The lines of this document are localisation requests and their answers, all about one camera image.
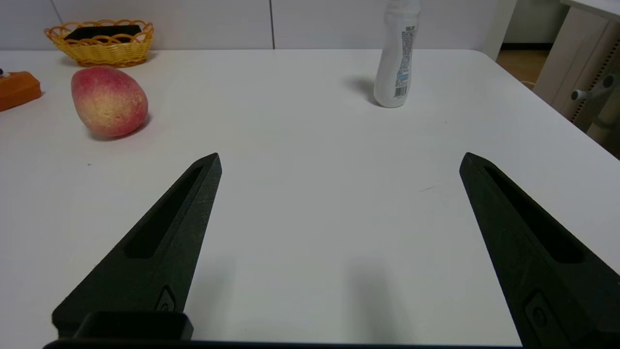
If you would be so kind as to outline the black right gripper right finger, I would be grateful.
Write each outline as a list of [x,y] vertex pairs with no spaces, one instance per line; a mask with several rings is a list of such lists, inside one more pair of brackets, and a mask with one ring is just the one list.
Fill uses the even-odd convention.
[[617,272],[491,161],[459,174],[523,347],[617,349]]

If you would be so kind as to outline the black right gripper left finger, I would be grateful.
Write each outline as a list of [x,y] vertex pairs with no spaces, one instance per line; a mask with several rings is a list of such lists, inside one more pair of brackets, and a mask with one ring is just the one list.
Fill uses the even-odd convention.
[[184,311],[221,175],[217,153],[184,171],[53,311],[60,338],[93,312]]

